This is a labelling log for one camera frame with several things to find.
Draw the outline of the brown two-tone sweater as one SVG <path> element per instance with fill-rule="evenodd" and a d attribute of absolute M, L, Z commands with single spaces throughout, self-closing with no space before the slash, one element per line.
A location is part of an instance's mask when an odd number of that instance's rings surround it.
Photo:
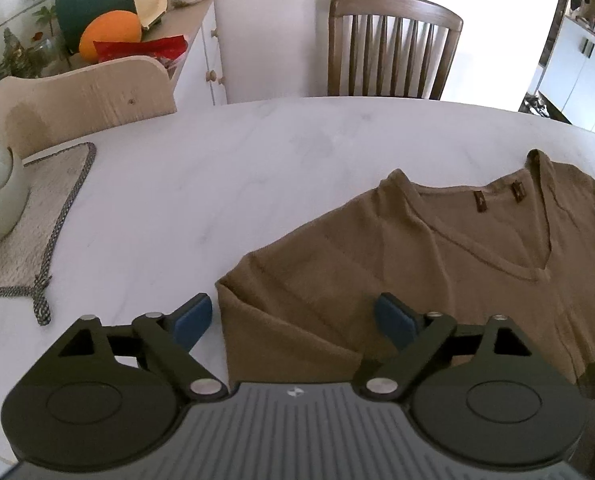
<path fill-rule="evenodd" d="M 480 188 L 395 170 L 250 252 L 216 288 L 232 382 L 346 382 L 390 359 L 373 314 L 388 292 L 463 324 L 510 316 L 595 399 L 595 179 L 538 150 Z"/>

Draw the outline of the grey woven placemat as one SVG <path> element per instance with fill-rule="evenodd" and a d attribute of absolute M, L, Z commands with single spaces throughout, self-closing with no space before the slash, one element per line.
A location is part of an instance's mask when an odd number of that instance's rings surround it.
<path fill-rule="evenodd" d="M 66 217 L 96 160 L 96 145 L 81 143 L 30 162 L 29 197 L 20 221 L 0 240 L 0 298 L 27 297 L 41 326 L 51 323 L 46 289 Z"/>

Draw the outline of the white drawer cabinet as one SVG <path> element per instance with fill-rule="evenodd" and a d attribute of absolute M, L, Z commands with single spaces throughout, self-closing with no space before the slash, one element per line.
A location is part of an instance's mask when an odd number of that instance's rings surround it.
<path fill-rule="evenodd" d="M 193 6 L 166 12 L 150 29 L 142 28 L 140 42 L 178 35 L 188 41 L 188 49 L 181 58 L 169 65 L 160 63 L 174 85 L 176 106 L 204 108 L 218 103 L 212 91 L 215 70 L 221 66 L 219 42 L 212 36 L 215 32 L 214 0 L 202 0 Z M 104 62 L 85 63 L 91 66 Z"/>

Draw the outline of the red cloth on cabinet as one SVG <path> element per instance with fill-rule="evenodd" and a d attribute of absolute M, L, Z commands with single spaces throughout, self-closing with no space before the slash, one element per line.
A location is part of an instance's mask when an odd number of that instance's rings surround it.
<path fill-rule="evenodd" d="M 95 41 L 93 45 L 100 62 L 130 56 L 147 56 L 163 65 L 174 63 L 188 49 L 188 41 L 180 35 L 143 42 Z"/>

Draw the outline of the orange fruit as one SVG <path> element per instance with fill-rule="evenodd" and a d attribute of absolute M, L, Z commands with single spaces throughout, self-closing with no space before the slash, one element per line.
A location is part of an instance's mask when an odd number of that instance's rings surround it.
<path fill-rule="evenodd" d="M 79 41 L 79 55 L 84 62 L 98 62 L 96 42 L 140 42 L 142 26 L 139 16 L 130 11 L 114 10 L 95 18 Z"/>

